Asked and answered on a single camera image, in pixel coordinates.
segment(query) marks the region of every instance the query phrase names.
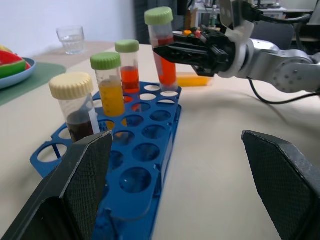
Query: cream cap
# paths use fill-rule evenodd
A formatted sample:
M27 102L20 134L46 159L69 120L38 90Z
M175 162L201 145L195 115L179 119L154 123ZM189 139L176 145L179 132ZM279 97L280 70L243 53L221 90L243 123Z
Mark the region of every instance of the cream cap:
M52 97L58 100L80 99L94 90L91 76L86 72L68 72L49 82Z

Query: test tube rack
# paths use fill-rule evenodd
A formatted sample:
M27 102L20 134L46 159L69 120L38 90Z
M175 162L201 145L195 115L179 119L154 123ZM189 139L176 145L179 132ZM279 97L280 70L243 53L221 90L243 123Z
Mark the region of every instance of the test tube rack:
M106 187L100 202L93 240L151 239L166 171L173 150L181 114L177 92L161 92L158 84L140 82L139 94L125 94L125 114L107 117L96 107L101 131L114 126ZM93 101L100 101L100 94ZM72 145L60 137L63 124L30 159L44 178L59 165L62 156L57 145ZM39 153L53 147L57 160L42 162Z

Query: bottle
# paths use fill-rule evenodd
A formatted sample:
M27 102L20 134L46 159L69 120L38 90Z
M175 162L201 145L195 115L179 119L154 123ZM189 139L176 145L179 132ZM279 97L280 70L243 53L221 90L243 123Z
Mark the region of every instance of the bottle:
M115 51L121 57L122 89L126 94L137 94L139 86L138 51L137 40L120 40L115 43Z
M121 84L119 53L98 53L91 56L90 62L92 69L95 70L104 114L108 117L118 117L124 114L125 102ZM113 122L107 122L109 131L114 127Z
M144 13L148 25L150 42L153 48L174 42L172 30L173 12L170 7L157 7ZM176 64L153 53L160 86L163 92L178 89Z
M214 30L216 30L217 27L217 19L218 19L218 13L217 13L217 5L212 6L212 11L210 13L210 27L212 27Z
M100 133L97 114L92 99L94 85L85 72L58 75L49 82L52 96L59 104L75 143L87 136Z

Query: yellow liquid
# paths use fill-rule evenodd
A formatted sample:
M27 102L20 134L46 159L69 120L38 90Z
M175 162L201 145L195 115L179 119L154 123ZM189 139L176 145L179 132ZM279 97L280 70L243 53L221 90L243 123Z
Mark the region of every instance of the yellow liquid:
M103 81L99 84L103 112L108 117L118 117L125 113L125 102L121 82ZM107 122L108 130L112 130L115 124Z

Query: blue plate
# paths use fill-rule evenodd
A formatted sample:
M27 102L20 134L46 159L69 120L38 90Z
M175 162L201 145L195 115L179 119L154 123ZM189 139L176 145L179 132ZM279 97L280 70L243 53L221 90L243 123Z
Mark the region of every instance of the blue plate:
M0 89L4 89L13 85L16 85L18 83L21 83L24 80L27 80L35 71L36 69L36 61L31 58L23 58L28 64L31 65L31 67L28 70L25 70L23 72L20 72L18 74L8 76L5 78L0 79Z

